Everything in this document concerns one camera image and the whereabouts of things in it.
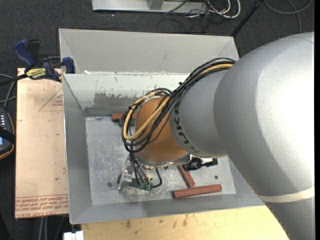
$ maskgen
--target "wooden block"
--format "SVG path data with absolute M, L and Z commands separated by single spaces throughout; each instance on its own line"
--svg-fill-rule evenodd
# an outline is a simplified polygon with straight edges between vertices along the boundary
M 199 186 L 199 187 L 175 190 L 173 191 L 172 195 L 174 199 L 182 199 L 182 198 L 194 197 L 198 195 L 220 192 L 221 190 L 222 190 L 222 186 L 220 184 L 215 184 L 215 185 Z
M 111 115 L 111 119 L 112 119 L 113 122 L 117 122 L 117 121 L 119 121 L 119 120 L 121 119 L 121 117 L 122 117 L 123 115 L 124 115 L 124 113 L 113 113 L 113 114 Z M 136 114 L 136 113 L 133 113 L 133 114 L 132 114 L 132 119 L 135 119 L 136 116 L 137 116 L 137 114 Z
M 178 165 L 177 168 L 178 168 L 178 170 L 179 170 L 179 172 L 180 172 L 180 174 L 181 174 L 181 176 L 182 176 L 182 178 L 188 188 L 192 188 L 194 185 L 196 185 L 190 172 L 186 171 L 182 165 Z

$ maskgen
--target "blue clamp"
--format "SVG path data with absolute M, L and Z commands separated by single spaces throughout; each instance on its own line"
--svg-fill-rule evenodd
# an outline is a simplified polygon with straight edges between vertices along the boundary
M 33 80 L 48 79 L 60 82 L 61 74 L 56 72 L 48 62 L 44 62 L 42 67 L 35 67 L 36 60 L 32 57 L 27 48 L 27 40 L 23 39 L 18 41 L 13 47 L 14 53 L 17 57 L 26 63 L 27 67 L 24 73 Z M 74 61 L 70 57 L 62 59 L 61 66 L 65 66 L 65 72 L 68 74 L 74 74 L 76 72 Z

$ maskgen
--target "white cable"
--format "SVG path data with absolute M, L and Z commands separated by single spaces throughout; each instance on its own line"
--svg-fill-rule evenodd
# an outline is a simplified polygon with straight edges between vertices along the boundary
M 236 0 L 237 3 L 237 7 L 238 7 L 238 12 L 235 15 L 232 16 L 228 16 L 228 15 L 222 15 L 224 18 L 227 19 L 231 19 L 231 18 L 236 18 L 239 16 L 240 12 L 241 12 L 241 4 L 240 4 L 240 0 Z
M 211 2 L 209 1 L 209 0 L 206 0 L 206 2 L 208 3 L 208 5 L 209 5 L 209 9 L 212 9 L 215 13 L 217 13 L 217 14 L 225 14 L 225 13 L 227 13 L 229 10 L 230 10 L 230 8 L 231 8 L 231 3 L 230 3 L 230 0 L 227 0 L 227 2 L 228 2 L 228 8 L 227 9 L 223 9 L 223 10 L 221 10 L 221 11 L 218 11 L 218 10 L 216 10 L 216 8 L 211 4 Z
M 228 9 L 222 11 L 224 14 L 226 14 L 227 12 L 229 12 L 229 11 L 230 11 L 230 8 L 231 8 L 231 2 L 230 2 L 230 0 L 227 0 L 227 1 L 228 1 Z
M 231 15 L 231 16 L 225 15 L 225 13 L 228 12 L 230 9 L 229 9 L 228 11 L 217 11 L 217 10 L 214 8 L 214 10 L 209 10 L 209 12 L 214 13 L 214 14 L 218 14 L 218 15 L 221 15 L 222 17 L 227 18 L 227 19 L 234 19 L 234 18 L 238 17 L 239 14 L 240 14 L 240 12 L 241 12 L 240 0 L 236 0 L 236 3 L 237 3 L 237 13 L 236 13 L 235 15 Z

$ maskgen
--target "wire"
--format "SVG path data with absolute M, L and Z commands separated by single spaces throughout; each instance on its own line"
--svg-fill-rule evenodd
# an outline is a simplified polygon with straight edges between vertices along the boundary
M 157 187 L 160 187 L 160 186 L 161 186 L 161 184 L 162 184 L 162 178 L 161 178 L 161 176 L 160 176 L 160 173 L 159 173 L 158 168 L 157 168 L 157 169 L 155 169 L 155 172 L 156 172 L 156 174 L 158 175 L 159 183 L 158 183 L 157 185 L 154 185 L 154 186 L 152 187 L 153 189 L 155 189 L 155 188 L 157 188 Z
M 61 57 L 60 56 L 49 56 L 48 58 L 44 58 L 43 61 L 46 62 L 46 61 L 51 61 L 51 60 L 61 60 Z
M 222 17 L 226 18 L 226 19 L 234 19 L 236 17 L 238 17 L 240 15 L 241 12 L 241 4 L 240 4 L 240 0 L 236 0 L 236 4 L 237 4 L 237 13 L 235 15 L 225 15 L 224 12 L 221 11 L 216 11 L 216 10 L 210 10 L 210 12 L 215 13 L 215 14 L 219 14 Z
M 12 93 L 14 87 L 15 87 L 15 84 L 16 84 L 16 82 L 13 82 L 13 83 L 11 84 L 10 88 L 9 88 L 9 91 L 8 91 L 8 93 L 7 93 L 7 95 L 6 95 L 5 100 L 4 100 L 4 105 L 3 105 L 3 108 L 4 108 L 4 109 L 7 108 L 8 101 L 9 101 L 9 97 L 10 97 L 10 95 L 11 95 L 11 93 Z
M 159 125 L 161 120 L 164 118 L 164 116 L 167 114 L 167 112 L 171 109 L 172 105 L 175 104 L 177 99 L 179 99 L 182 96 L 182 93 L 184 91 L 186 91 L 194 83 L 196 83 L 198 80 L 200 80 L 201 78 L 205 77 L 207 74 L 212 73 L 212 71 L 210 71 L 210 72 L 205 72 L 205 73 L 201 74 L 201 70 L 203 71 L 205 69 L 208 69 L 209 66 L 212 66 L 213 64 L 217 64 L 217 62 L 216 62 L 217 60 L 220 60 L 220 58 L 213 59 L 212 61 L 209 61 L 208 63 L 204 64 L 203 66 L 200 66 L 200 67 L 196 68 L 191 73 L 191 75 L 184 81 L 184 83 L 181 83 L 180 87 L 178 87 L 174 92 L 172 92 L 173 95 L 171 95 L 170 98 L 169 98 L 170 104 L 168 106 L 166 106 L 165 109 L 155 119 L 155 121 L 154 121 L 154 123 L 153 123 L 153 125 L 151 127 L 151 130 L 147 133 L 147 135 L 145 137 L 143 137 L 139 141 L 135 140 L 134 141 L 135 144 L 133 145 L 132 142 L 131 142 L 131 144 L 127 143 L 126 139 L 124 138 L 124 136 L 122 134 L 122 140 L 124 142 L 126 150 L 128 150 L 129 152 L 134 152 L 134 153 L 141 151 L 149 143 L 149 141 L 151 139 L 151 136 L 152 136 L 152 133 L 154 132 L 156 127 Z M 140 148 L 133 150 L 133 146 L 137 146 L 137 145 L 141 145 L 141 144 L 142 144 L 142 146 Z
M 44 239 L 48 240 L 48 216 L 45 217 L 44 221 Z
M 13 78 L 12 76 L 7 75 L 7 74 L 3 74 L 3 73 L 0 73 L 0 77 L 9 78 L 9 79 Z M 0 100 L 0 103 L 8 103 L 9 101 L 12 101 L 12 100 L 14 100 L 14 99 L 17 97 L 17 96 L 12 96 L 11 98 L 8 98 L 8 97 L 10 96 L 11 92 L 12 92 L 12 90 L 11 90 L 11 92 L 10 92 L 10 89 L 9 89 L 9 91 L 8 91 L 8 94 L 7 94 L 7 96 L 6 96 L 6 99 Z
M 301 28 L 301 19 L 300 19 L 300 15 L 299 15 L 299 13 L 298 13 L 298 11 L 297 11 L 297 9 L 296 9 L 296 7 L 295 7 L 295 5 L 290 1 L 290 0 L 287 0 L 287 2 L 292 6 L 292 8 L 296 11 L 296 12 L 294 12 L 295 14 L 296 14 L 296 17 L 297 17 L 297 19 L 298 19 L 298 24 L 299 24 L 299 33 L 301 33 L 302 32 L 302 28 Z M 277 10 L 274 10 L 269 4 L 267 4 L 267 2 L 266 1 L 264 1 L 264 3 L 265 3 L 265 5 L 267 6 L 267 7 L 269 7 L 272 11 L 274 11 L 274 12 L 276 12 L 276 13 L 279 13 L 279 14 L 288 14 L 288 13 L 282 13 L 282 12 L 280 12 L 280 11 L 277 11 Z
M 42 218 L 41 218 L 38 240 L 41 240 L 42 228 L 43 228 L 43 225 L 44 225 L 44 218 L 45 218 L 45 217 L 42 217 Z
M 175 12 L 176 10 L 180 9 L 182 6 L 184 6 L 187 2 L 189 2 L 190 0 L 185 0 L 183 3 L 181 3 L 179 6 L 177 6 L 176 8 L 166 12 L 164 15 L 167 15 L 167 14 L 171 14 L 173 12 Z
M 60 222 L 60 224 L 59 224 L 59 226 L 58 226 L 58 228 L 56 230 L 56 234 L 55 234 L 55 237 L 54 237 L 53 240 L 57 240 L 57 238 L 58 238 L 58 236 L 60 234 L 60 229 L 61 229 L 61 227 L 62 227 L 62 225 L 64 223 L 65 218 L 66 218 L 65 216 L 62 218 L 62 220 L 61 220 L 61 222 Z
M 125 149 L 130 153 L 137 153 L 144 149 L 150 142 L 153 142 L 157 136 L 151 140 L 155 129 L 163 123 L 164 118 L 170 116 L 173 111 L 173 108 L 180 102 L 180 99 L 183 97 L 185 92 L 193 86 L 200 79 L 204 78 L 208 74 L 213 72 L 222 71 L 230 68 L 234 64 L 234 60 L 229 58 L 215 58 L 207 63 L 197 67 L 195 70 L 191 72 L 191 74 L 185 79 L 184 82 L 180 83 L 180 86 L 177 87 L 172 92 L 163 92 L 163 98 L 159 102 L 157 108 L 154 110 L 152 115 L 144 122 L 144 124 L 136 131 L 134 135 L 128 135 L 128 127 L 130 125 L 130 121 L 132 120 L 132 113 L 138 109 L 138 107 L 149 97 L 154 96 L 155 94 L 159 94 L 156 92 L 162 91 L 151 91 L 146 96 L 139 98 L 129 110 L 124 114 L 124 124 L 121 131 L 122 141 L 124 143 Z
M 294 11 L 281 11 L 281 10 L 277 10 L 277 9 L 271 7 L 271 6 L 267 3 L 266 0 L 264 1 L 264 3 L 265 3 L 265 5 L 268 6 L 271 10 L 273 10 L 274 12 L 276 12 L 276 13 L 278 13 L 278 14 L 297 14 L 297 13 L 300 13 L 300 12 L 302 12 L 303 10 L 307 9 L 307 8 L 311 5 L 311 3 L 312 3 L 313 0 L 310 0 L 310 1 L 308 2 L 308 4 L 307 4 L 305 7 L 301 8 L 301 9 L 296 9 L 295 6 L 293 5 L 293 3 L 292 3 L 290 0 L 287 0 L 287 1 L 292 5 L 292 7 L 294 8 Z

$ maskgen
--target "wooden board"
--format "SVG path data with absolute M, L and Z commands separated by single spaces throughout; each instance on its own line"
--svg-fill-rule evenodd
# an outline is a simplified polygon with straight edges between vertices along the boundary
M 288 240 L 266 206 L 86 223 L 81 228 L 85 240 Z

